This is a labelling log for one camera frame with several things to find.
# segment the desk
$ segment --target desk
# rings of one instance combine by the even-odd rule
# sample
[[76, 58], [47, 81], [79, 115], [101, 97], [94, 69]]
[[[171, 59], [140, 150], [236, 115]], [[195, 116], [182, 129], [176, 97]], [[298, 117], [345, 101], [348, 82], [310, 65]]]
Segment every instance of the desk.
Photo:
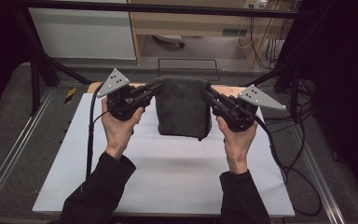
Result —
[[[34, 204], [34, 212], [58, 215], [64, 200], [84, 181], [91, 98], [90, 93], [83, 95]], [[100, 114], [101, 100], [97, 99], [94, 115]], [[222, 202], [219, 176], [228, 167], [223, 135], [215, 119], [212, 122], [208, 137], [201, 142], [196, 138], [159, 135], [153, 99], [141, 122], [135, 126], [135, 134], [124, 153], [137, 170], [126, 185], [115, 213], [122, 216], [218, 217]], [[92, 169], [105, 149], [105, 142], [103, 127], [98, 121]], [[270, 216], [293, 216], [281, 173], [262, 130], [257, 132], [248, 157], [249, 169]]]
[[[232, 7], [244, 8], [247, 1], [244, 0], [127, 0], [130, 4], [153, 4], [153, 5], [177, 5], [192, 7]], [[268, 0], [267, 10], [291, 10], [299, 4], [293, 4], [291, 0]], [[223, 35], [224, 29], [243, 31], [249, 30], [250, 19], [229, 16], [208, 15], [184, 15], [132, 12], [131, 29], [134, 41], [135, 55], [138, 64], [142, 62], [145, 35], [189, 35], [189, 36], [232, 36]], [[292, 20], [289, 20], [282, 29], [283, 20], [272, 18], [255, 18], [254, 45], [259, 57], [261, 57], [266, 40], [285, 39], [290, 30]], [[251, 41], [250, 32], [240, 38], [242, 46], [248, 46]], [[255, 67], [256, 57], [252, 48], [243, 50], [249, 67]]]

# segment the black sleeve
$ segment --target black sleeve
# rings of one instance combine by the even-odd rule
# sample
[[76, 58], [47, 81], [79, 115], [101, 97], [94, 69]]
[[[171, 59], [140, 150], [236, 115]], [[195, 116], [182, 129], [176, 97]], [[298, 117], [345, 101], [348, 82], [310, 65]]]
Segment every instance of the black sleeve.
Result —
[[134, 171], [127, 157], [117, 161], [104, 152], [95, 171], [65, 200], [60, 223], [107, 224]]
[[222, 224], [270, 223], [269, 213], [261, 200], [250, 172], [220, 175], [223, 190]]

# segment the black pole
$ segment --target black pole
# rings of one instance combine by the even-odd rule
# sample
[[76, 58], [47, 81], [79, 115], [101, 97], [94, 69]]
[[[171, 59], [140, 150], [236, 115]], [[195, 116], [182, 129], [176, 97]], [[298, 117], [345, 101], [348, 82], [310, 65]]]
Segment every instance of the black pole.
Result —
[[14, 22], [17, 23], [15, 27], [18, 27], [19, 32], [24, 32], [27, 36], [30, 44], [29, 53], [33, 56], [33, 63], [37, 63], [38, 72], [40, 72], [43, 79], [46, 81], [46, 84], [48, 86], [57, 86], [60, 81], [58, 80], [55, 71], [46, 62], [44, 57], [45, 51], [38, 38], [35, 36], [33, 29], [30, 27], [29, 22], [25, 18], [24, 10], [28, 9], [26, 7], [12, 7], [10, 9], [10, 13], [12, 13], [14, 17]]
[[85, 77], [82, 77], [81, 75], [79, 75], [78, 73], [72, 71], [71, 69], [67, 68], [65, 65], [55, 61], [54, 59], [52, 59], [50, 56], [48, 56], [45, 53], [45, 58], [46, 60], [55, 68], [61, 70], [62, 72], [64, 72], [66, 75], [76, 79], [77, 81], [81, 82], [82, 84], [91, 84], [94, 81], [91, 81]]
[[246, 8], [229, 7], [188, 7], [169, 5], [147, 5], [147, 4], [120, 4], [120, 3], [95, 3], [95, 2], [69, 2], [69, 1], [47, 1], [47, 0], [17, 0], [24, 7], [95, 10], [95, 11], [125, 11], [125, 12], [153, 12], [153, 13], [175, 13], [196, 15], [217, 15], [235, 17], [262, 17], [299, 19], [312, 18], [313, 13], [277, 10], [255, 10]]

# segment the hand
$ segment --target hand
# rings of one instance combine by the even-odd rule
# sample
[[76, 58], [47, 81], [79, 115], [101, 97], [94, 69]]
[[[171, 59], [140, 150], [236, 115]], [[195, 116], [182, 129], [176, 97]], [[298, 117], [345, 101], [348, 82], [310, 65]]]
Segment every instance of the hand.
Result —
[[228, 167], [233, 174], [243, 174], [248, 171], [247, 154], [255, 138], [257, 122], [245, 132], [234, 133], [226, 124], [222, 117], [216, 118], [219, 129], [225, 136], [225, 150], [227, 155]]
[[[107, 99], [102, 99], [103, 112], [108, 111]], [[105, 152], [116, 160], [120, 160], [127, 144], [130, 141], [133, 127], [141, 120], [144, 109], [139, 107], [132, 115], [131, 119], [122, 121], [115, 119], [109, 112], [105, 113], [101, 120], [106, 134], [107, 146]]]

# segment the metal rail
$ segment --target metal rail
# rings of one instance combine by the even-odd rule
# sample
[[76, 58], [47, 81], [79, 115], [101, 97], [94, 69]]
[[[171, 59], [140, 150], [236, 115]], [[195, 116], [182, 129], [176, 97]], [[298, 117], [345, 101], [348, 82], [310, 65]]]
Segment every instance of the metal rail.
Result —
[[120, 4], [120, 3], [95, 3], [95, 2], [69, 2], [48, 0], [17, 0], [16, 3], [23, 7], [95, 10], [95, 11], [125, 11], [125, 12], [153, 12], [153, 13], [175, 13], [196, 15], [217, 15], [235, 17], [262, 17], [282, 19], [309, 19], [316, 16], [311, 12], [260, 10], [246, 8], [228, 7], [188, 7], [169, 5], [147, 5], [147, 4]]
[[[279, 96], [282, 102], [285, 102], [283, 97]], [[292, 130], [296, 136], [296, 140], [301, 145], [301, 139], [302, 139], [302, 133], [299, 130], [300, 128], [295, 125], [295, 123], [291, 120], [290, 121], [292, 126]], [[324, 178], [324, 175], [319, 168], [319, 165], [317, 161], [315, 160], [314, 156], [312, 155], [312, 152], [310, 150], [309, 145], [307, 142], [304, 143], [304, 151], [303, 151], [303, 159], [305, 164], [308, 167], [308, 170], [310, 172], [310, 176], [312, 178], [312, 181], [315, 185], [315, 188], [319, 191], [321, 194], [322, 203], [324, 205], [324, 210], [330, 219], [330, 222], [332, 224], [345, 224], [345, 218], [342, 216], [341, 210], [338, 207], [338, 204], [336, 202], [336, 199], [334, 198], [333, 193], [331, 192], [330, 188], [328, 187], [327, 181]]]
[[5, 185], [13, 167], [16, 165], [17, 160], [19, 159], [22, 151], [24, 150], [28, 140], [30, 139], [34, 129], [41, 119], [43, 113], [45, 112], [48, 103], [50, 101], [51, 96], [55, 92], [55, 88], [49, 88], [43, 98], [42, 104], [39, 107], [39, 110], [35, 113], [34, 116], [30, 117], [27, 124], [25, 125], [24, 129], [22, 130], [19, 138], [17, 139], [16, 143], [14, 144], [13, 148], [8, 153], [5, 161], [2, 163], [0, 168], [0, 191], [2, 187]]

